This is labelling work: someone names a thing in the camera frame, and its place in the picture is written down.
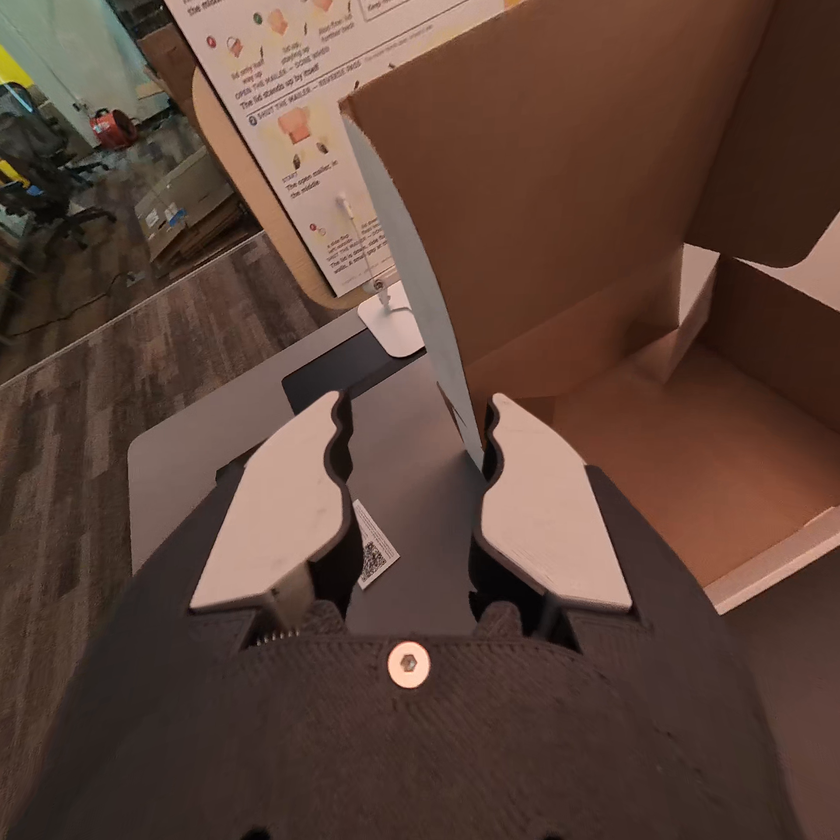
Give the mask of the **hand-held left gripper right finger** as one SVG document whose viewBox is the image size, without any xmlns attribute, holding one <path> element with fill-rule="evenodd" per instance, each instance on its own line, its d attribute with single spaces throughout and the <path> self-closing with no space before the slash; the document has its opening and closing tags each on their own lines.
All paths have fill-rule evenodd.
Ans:
<svg viewBox="0 0 840 840">
<path fill-rule="evenodd" d="M 536 595 L 563 607 L 628 613 L 633 601 L 583 458 L 510 397 L 487 405 L 473 543 Z"/>
</svg>

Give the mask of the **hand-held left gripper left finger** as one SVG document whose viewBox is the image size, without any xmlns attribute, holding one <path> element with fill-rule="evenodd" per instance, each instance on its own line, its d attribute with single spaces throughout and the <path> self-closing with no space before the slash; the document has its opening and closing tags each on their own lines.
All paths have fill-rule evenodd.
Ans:
<svg viewBox="0 0 840 840">
<path fill-rule="evenodd" d="M 256 609 L 281 632 L 315 602 L 345 620 L 358 581 L 351 399 L 330 391 L 250 456 L 198 580 L 196 614 Z"/>
</svg>

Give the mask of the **brown cardboard box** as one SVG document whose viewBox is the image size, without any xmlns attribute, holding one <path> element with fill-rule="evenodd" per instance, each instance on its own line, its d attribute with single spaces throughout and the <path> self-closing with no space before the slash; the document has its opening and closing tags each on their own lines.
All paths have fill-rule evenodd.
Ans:
<svg viewBox="0 0 840 840">
<path fill-rule="evenodd" d="M 838 547 L 838 2 L 522 2 L 341 102 L 470 457 L 507 397 L 719 613 Z"/>
</svg>

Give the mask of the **white paper label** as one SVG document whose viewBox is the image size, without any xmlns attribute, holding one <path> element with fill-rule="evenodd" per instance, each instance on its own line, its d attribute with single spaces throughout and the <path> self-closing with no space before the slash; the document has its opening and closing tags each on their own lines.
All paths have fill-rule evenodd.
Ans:
<svg viewBox="0 0 840 840">
<path fill-rule="evenodd" d="M 375 523 L 361 500 L 353 501 L 353 510 L 362 537 L 363 568 L 358 585 L 364 591 L 389 570 L 401 555 Z"/>
</svg>

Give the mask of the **white poster stand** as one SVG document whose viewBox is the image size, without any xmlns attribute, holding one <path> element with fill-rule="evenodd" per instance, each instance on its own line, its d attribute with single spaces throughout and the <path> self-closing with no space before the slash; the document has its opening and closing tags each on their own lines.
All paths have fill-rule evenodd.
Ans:
<svg viewBox="0 0 840 840">
<path fill-rule="evenodd" d="M 424 339 L 396 269 L 389 269 L 380 275 L 374 273 L 354 210 L 344 192 L 337 196 L 337 204 L 342 207 L 351 223 L 361 246 L 364 265 L 370 275 L 363 284 L 363 289 L 369 293 L 369 297 L 356 309 L 360 320 L 384 352 L 394 359 L 405 359 L 424 350 Z"/>
</svg>

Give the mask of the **stack of flattened cardboard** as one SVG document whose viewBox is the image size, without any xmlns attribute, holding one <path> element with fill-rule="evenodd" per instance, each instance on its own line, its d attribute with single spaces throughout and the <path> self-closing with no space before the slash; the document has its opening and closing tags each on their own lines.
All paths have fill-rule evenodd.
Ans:
<svg viewBox="0 0 840 840">
<path fill-rule="evenodd" d="M 262 231 L 204 146 L 154 183 L 133 212 L 160 281 L 181 277 Z"/>
</svg>

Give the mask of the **beige rounded board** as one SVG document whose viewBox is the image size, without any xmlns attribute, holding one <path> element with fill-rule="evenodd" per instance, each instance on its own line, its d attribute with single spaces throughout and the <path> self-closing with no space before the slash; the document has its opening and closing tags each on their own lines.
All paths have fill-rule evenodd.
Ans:
<svg viewBox="0 0 840 840">
<path fill-rule="evenodd" d="M 359 306 L 370 294 L 356 288 L 335 297 L 320 268 L 309 255 L 297 229 L 272 191 L 235 125 L 200 67 L 192 78 L 192 103 L 206 145 L 225 169 L 228 179 L 263 228 L 304 295 L 332 310 Z"/>
</svg>

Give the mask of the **white instruction poster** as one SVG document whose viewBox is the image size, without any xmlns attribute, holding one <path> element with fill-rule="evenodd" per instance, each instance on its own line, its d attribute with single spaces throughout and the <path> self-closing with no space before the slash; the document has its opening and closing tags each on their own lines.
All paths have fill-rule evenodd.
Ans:
<svg viewBox="0 0 840 840">
<path fill-rule="evenodd" d="M 495 2 L 169 1 L 169 13 L 335 297 L 394 266 L 339 103 Z"/>
</svg>

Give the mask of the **black office chair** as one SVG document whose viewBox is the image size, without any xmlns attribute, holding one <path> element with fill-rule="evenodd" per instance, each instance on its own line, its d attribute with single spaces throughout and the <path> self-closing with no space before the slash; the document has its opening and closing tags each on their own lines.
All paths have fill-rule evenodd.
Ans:
<svg viewBox="0 0 840 840">
<path fill-rule="evenodd" d="M 114 213 L 99 206 L 72 211 L 76 171 L 59 168 L 40 156 L 22 117 L 2 114 L 1 153 L 2 160 L 24 178 L 22 182 L 2 185 L 2 207 L 13 216 L 32 217 L 37 227 L 50 229 L 44 246 L 48 257 L 66 239 L 75 242 L 79 249 L 87 249 L 85 224 L 101 218 L 111 224 L 117 222 Z"/>
</svg>

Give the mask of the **red floor fan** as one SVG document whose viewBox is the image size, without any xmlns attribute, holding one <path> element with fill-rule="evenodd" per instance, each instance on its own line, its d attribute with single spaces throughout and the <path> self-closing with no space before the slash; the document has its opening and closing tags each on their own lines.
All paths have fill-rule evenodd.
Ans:
<svg viewBox="0 0 840 840">
<path fill-rule="evenodd" d="M 101 108 L 90 116 L 89 123 L 99 145 L 105 150 L 126 150 L 139 138 L 136 121 L 118 109 Z"/>
</svg>

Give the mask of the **small brown cardboard carton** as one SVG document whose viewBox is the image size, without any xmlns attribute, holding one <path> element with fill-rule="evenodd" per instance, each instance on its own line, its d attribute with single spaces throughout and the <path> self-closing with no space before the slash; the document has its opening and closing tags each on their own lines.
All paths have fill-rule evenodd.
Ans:
<svg viewBox="0 0 840 840">
<path fill-rule="evenodd" d="M 191 107 L 196 60 L 178 27 L 167 24 L 140 38 L 137 44 L 164 91 L 180 109 Z"/>
</svg>

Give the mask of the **yellow object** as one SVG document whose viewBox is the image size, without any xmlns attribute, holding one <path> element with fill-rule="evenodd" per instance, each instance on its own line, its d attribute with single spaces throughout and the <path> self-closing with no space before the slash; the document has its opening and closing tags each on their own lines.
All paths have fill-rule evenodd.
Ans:
<svg viewBox="0 0 840 840">
<path fill-rule="evenodd" d="M 30 75 L 16 62 L 16 60 L 1 45 L 1 82 L 15 82 L 24 88 L 30 88 L 34 81 Z M 24 182 L 15 169 L 5 160 L 1 160 L 1 183 Z"/>
</svg>

